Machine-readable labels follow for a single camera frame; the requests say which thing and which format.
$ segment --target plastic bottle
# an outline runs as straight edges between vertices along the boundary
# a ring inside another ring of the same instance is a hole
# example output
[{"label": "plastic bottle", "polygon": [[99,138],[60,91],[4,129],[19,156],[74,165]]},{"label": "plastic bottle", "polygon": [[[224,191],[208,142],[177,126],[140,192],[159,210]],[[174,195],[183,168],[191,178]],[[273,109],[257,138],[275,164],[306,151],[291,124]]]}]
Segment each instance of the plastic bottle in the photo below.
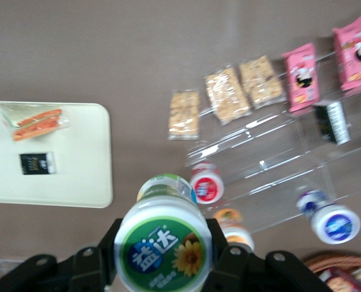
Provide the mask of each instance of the plastic bottle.
[{"label": "plastic bottle", "polygon": [[212,265],[212,238],[190,184],[177,175],[147,181],[114,239],[130,291],[197,291]]},{"label": "plastic bottle", "polygon": [[325,243],[348,242],[359,233],[359,216],[346,206],[333,203],[321,190],[302,194],[296,206],[310,218],[313,231]]},{"label": "plastic bottle", "polygon": [[190,184],[194,188],[198,204],[211,204],[221,199],[223,181],[217,167],[210,162],[196,164],[192,168]]},{"label": "plastic bottle", "polygon": [[214,214],[227,242],[244,243],[254,250],[254,241],[251,234],[242,226],[242,216],[234,209],[222,209]]}]

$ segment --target screw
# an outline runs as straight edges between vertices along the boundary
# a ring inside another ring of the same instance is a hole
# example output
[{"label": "screw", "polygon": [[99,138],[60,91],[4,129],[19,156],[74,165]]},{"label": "screw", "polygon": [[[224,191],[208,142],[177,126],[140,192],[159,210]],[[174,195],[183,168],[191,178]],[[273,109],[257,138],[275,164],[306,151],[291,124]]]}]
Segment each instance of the screw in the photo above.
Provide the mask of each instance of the screw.
[{"label": "screw", "polygon": [[230,249],[230,253],[235,255],[235,256],[238,256],[241,254],[241,249],[237,248],[237,247],[233,247]]},{"label": "screw", "polygon": [[94,250],[92,248],[87,248],[84,252],[83,252],[83,256],[84,257],[89,257],[94,253]]},{"label": "screw", "polygon": [[45,263],[47,263],[47,258],[42,258],[40,260],[37,260],[37,262],[35,263],[36,266],[42,266],[44,265]]},{"label": "screw", "polygon": [[273,258],[279,262],[284,262],[286,260],[286,257],[279,252],[273,254]]}]

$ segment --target small black box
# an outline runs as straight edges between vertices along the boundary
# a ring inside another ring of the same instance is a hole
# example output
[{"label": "small black box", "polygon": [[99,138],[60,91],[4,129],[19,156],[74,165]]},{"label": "small black box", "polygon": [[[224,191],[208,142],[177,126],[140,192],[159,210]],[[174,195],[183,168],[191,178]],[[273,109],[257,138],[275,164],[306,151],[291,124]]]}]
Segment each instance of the small black box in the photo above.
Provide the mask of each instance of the small black box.
[{"label": "small black box", "polygon": [[19,154],[24,175],[52,175],[55,173],[53,152]]},{"label": "small black box", "polygon": [[337,145],[351,140],[341,102],[322,100],[314,103],[322,139]]}]

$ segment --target clear plastic shelf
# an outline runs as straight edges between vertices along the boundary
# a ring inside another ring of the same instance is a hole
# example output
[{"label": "clear plastic shelf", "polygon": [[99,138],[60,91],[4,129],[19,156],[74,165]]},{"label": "clear plastic shelf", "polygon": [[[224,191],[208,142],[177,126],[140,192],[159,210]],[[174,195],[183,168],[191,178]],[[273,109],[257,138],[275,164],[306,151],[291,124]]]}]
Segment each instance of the clear plastic shelf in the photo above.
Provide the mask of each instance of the clear plastic shelf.
[{"label": "clear plastic shelf", "polygon": [[247,188],[246,180],[229,186],[226,190],[228,196],[224,200],[202,210],[205,217],[212,217],[222,208],[233,207],[241,211],[244,226],[254,233],[301,215],[296,208],[296,201],[308,190],[321,189],[335,198],[326,165],[294,173],[245,193],[240,192],[243,188]]},{"label": "clear plastic shelf", "polygon": [[186,165],[208,160],[225,183],[222,199],[200,205],[206,218],[232,207],[256,232],[301,215],[296,201],[308,190],[334,200],[361,192],[361,88],[342,92],[336,68],[333,52],[318,61],[321,100],[343,105],[351,136],[345,144],[322,140],[311,106],[290,114],[286,103],[270,105],[225,126],[211,109],[200,114],[201,136],[191,142]]}]

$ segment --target white board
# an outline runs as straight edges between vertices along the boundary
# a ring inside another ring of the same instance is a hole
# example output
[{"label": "white board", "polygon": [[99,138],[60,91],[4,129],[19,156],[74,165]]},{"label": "white board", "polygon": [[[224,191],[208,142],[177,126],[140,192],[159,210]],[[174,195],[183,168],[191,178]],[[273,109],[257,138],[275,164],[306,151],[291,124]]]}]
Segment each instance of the white board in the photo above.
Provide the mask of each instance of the white board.
[{"label": "white board", "polygon": [[[95,103],[53,104],[62,105],[69,127],[23,141],[12,140],[0,115],[0,203],[107,207],[113,200],[107,110]],[[55,174],[23,175],[19,154],[49,151]]]}]

